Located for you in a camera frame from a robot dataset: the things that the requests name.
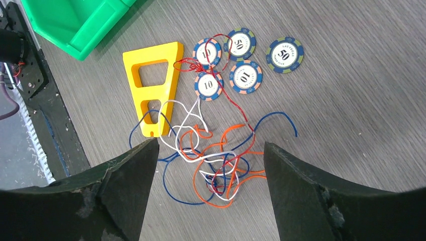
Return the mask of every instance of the green plastic bin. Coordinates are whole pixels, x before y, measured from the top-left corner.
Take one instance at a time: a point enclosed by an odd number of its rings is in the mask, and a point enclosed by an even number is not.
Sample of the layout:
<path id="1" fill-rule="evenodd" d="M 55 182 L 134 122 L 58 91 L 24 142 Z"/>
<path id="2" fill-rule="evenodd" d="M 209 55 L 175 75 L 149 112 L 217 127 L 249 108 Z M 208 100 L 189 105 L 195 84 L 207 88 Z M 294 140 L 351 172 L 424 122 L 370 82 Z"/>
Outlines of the green plastic bin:
<path id="1" fill-rule="evenodd" d="M 21 0 L 36 33 L 84 60 L 136 0 Z"/>

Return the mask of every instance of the yellow plastic part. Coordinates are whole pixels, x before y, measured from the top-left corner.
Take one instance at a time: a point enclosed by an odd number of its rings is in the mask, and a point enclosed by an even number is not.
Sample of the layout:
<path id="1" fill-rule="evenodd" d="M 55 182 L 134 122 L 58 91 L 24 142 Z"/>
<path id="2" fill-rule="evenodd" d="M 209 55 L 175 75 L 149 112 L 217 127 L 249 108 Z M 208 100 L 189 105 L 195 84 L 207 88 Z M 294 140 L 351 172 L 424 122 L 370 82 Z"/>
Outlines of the yellow plastic part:
<path id="1" fill-rule="evenodd" d="M 179 42 L 157 45 L 145 49 L 138 49 L 123 53 L 123 62 L 129 79 L 130 90 L 135 103 L 136 113 L 141 119 L 149 110 L 148 102 L 159 100 L 161 105 L 176 95 L 177 80 L 179 71 L 173 67 L 173 64 L 182 59 L 183 45 Z M 139 68 L 145 65 L 168 62 L 166 81 L 162 85 L 142 86 Z M 173 112 L 173 102 L 164 105 L 161 111 L 167 119 L 171 120 Z M 160 115 L 161 135 L 166 135 L 170 127 L 162 115 Z M 146 137 L 159 137 L 158 123 L 154 124 L 151 115 L 148 114 L 141 123 L 142 134 Z"/>

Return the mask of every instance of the wooden floor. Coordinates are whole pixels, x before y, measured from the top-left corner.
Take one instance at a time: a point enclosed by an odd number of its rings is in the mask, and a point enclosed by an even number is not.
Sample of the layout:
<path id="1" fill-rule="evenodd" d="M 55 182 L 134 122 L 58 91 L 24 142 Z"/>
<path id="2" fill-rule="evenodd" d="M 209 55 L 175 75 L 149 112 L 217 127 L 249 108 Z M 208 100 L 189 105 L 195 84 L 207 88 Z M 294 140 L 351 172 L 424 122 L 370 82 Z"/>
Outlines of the wooden floor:
<path id="1" fill-rule="evenodd" d="M 200 39 L 247 27 L 257 38 L 250 60 L 262 67 L 263 83 L 252 94 L 237 94 L 227 81 L 228 68 L 225 88 L 252 125 L 271 111 L 284 111 L 300 134 L 295 138 L 288 121 L 273 116 L 259 127 L 253 149 L 274 142 L 350 181 L 404 191 L 426 185 L 425 11 L 421 0 L 138 0 L 84 62 L 46 40 L 40 44 L 93 166 L 128 150 L 129 132 L 138 121 L 123 52 L 179 41 L 190 57 Z M 302 42 L 305 58 L 296 71 L 278 74 L 268 68 L 265 52 L 284 36 Z M 165 69 L 165 64 L 144 67 L 143 83 L 160 84 Z M 176 99 L 187 106 L 196 99 L 195 76 L 179 78 Z M 203 146 L 243 122 L 223 94 L 201 108 L 215 134 Z M 176 106 L 172 123 L 184 116 Z M 248 134 L 231 134 L 230 147 Z M 138 130 L 133 143 L 143 140 Z M 162 145 L 161 157 L 169 154 Z M 262 169 L 262 157 L 247 158 L 253 170 Z M 247 182 L 228 209 L 194 207 L 167 196 L 164 163 L 157 169 L 141 240 L 279 239 L 265 180 Z M 198 201 L 191 187 L 194 169 L 182 160 L 170 164 L 166 182 L 178 198 Z"/>

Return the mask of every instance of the black metal plate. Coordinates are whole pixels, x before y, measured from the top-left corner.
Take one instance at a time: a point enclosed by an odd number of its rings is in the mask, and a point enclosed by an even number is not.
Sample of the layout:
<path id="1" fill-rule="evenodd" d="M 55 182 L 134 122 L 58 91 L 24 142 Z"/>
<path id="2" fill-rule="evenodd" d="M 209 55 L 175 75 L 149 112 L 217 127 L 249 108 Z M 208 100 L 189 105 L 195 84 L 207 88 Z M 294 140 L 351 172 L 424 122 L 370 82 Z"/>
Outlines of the black metal plate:
<path id="1" fill-rule="evenodd" d="M 8 3 L 6 11 L 8 28 L 23 33 L 30 44 L 28 57 L 24 59 L 26 65 L 19 76 L 23 87 L 21 94 L 53 177 L 59 180 L 68 173 L 74 175 L 89 169 L 86 154 L 49 65 L 42 50 L 37 51 L 19 6 Z"/>

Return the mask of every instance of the casino chip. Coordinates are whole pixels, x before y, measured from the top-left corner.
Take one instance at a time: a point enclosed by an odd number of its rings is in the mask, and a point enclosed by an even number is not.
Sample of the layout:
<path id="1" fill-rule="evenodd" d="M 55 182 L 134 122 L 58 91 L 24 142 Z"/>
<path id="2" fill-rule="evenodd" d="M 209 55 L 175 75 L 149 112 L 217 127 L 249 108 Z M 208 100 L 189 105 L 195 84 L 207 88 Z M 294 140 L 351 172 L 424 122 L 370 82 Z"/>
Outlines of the casino chip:
<path id="1" fill-rule="evenodd" d="M 205 54 L 205 44 L 209 38 L 205 38 L 200 40 L 194 47 L 194 51 L 192 52 L 192 57 L 198 60 L 204 67 L 204 69 L 209 69 L 207 56 Z M 221 45 L 214 39 L 210 40 L 207 44 L 207 52 L 208 52 L 208 60 L 212 67 L 215 67 L 219 61 L 221 60 Z"/>
<path id="2" fill-rule="evenodd" d="M 236 92 L 249 94 L 259 88 L 262 83 L 262 70 L 256 62 L 243 60 L 232 67 L 229 80 Z"/>
<path id="3" fill-rule="evenodd" d="M 224 85 L 224 80 L 221 75 L 217 74 L 216 79 L 222 86 Z M 222 88 L 219 86 L 216 79 L 213 78 L 213 75 L 205 72 L 200 73 L 197 78 L 195 78 L 194 89 L 200 99 L 210 101 L 219 97 L 222 93 Z"/>
<path id="4" fill-rule="evenodd" d="M 232 39 L 232 50 L 230 59 L 236 62 L 248 59 L 256 47 L 256 37 L 252 31 L 246 28 L 232 30 L 228 36 Z M 229 52 L 231 41 L 224 43 L 224 51 Z"/>
<path id="5" fill-rule="evenodd" d="M 299 67 L 303 55 L 303 46 L 299 40 L 292 37 L 279 38 L 269 46 L 266 62 L 277 73 L 289 73 Z"/>

